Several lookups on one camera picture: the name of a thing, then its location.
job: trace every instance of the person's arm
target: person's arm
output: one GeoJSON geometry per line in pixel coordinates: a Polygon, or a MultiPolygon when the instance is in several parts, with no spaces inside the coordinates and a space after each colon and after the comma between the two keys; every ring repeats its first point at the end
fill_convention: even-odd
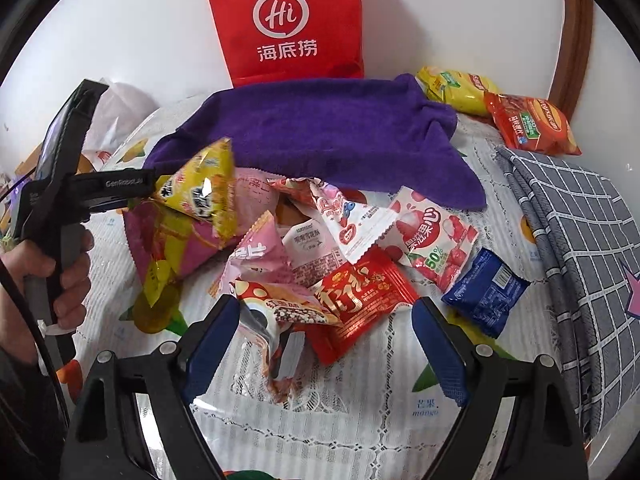
{"type": "MultiPolygon", "coordinates": [[[[93,247],[84,234],[85,251],[93,247]]],[[[23,291],[23,279],[32,274],[46,278],[55,262],[32,242],[23,242],[3,254],[2,262],[23,291]]],[[[61,328],[76,328],[86,310],[89,292],[89,257],[86,252],[67,269],[60,281],[64,293],[54,302],[61,328]]],[[[49,378],[38,368],[33,337],[7,293],[0,287],[0,469],[3,478],[57,478],[63,433],[49,378]]]]}

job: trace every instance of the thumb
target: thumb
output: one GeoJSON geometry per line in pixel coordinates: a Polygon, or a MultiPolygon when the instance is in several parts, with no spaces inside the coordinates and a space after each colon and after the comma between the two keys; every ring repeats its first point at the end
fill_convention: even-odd
{"type": "Polygon", "coordinates": [[[32,274],[39,278],[47,278],[56,269],[56,261],[49,258],[30,240],[25,240],[16,248],[2,256],[2,262],[14,277],[20,280],[32,274]]]}

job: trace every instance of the white circle logo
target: white circle logo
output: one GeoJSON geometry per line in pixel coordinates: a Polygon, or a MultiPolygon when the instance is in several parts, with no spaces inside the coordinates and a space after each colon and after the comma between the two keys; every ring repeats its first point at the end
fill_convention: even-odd
{"type": "Polygon", "coordinates": [[[280,40],[295,36],[308,21],[306,0],[258,0],[255,3],[255,27],[270,38],[280,40]]]}

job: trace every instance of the blue gripper pad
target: blue gripper pad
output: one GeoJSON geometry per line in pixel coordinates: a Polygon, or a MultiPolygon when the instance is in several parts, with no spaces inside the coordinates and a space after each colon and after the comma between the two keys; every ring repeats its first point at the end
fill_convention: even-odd
{"type": "Polygon", "coordinates": [[[443,393],[462,408],[468,401],[469,392],[466,389],[465,366],[458,352],[422,299],[414,303],[411,318],[415,335],[440,381],[443,393]]]}
{"type": "Polygon", "coordinates": [[[182,388],[182,400],[186,404],[206,393],[239,321],[240,304],[236,298],[229,298],[187,363],[187,381],[182,388]]]}

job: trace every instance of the pink star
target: pink star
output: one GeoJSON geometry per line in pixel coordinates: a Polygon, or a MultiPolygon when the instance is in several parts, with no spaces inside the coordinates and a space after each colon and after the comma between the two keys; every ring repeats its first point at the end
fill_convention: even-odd
{"type": "Polygon", "coordinates": [[[626,304],[626,313],[633,317],[640,317],[640,281],[622,264],[622,268],[626,274],[626,280],[629,282],[631,294],[626,304]]]}

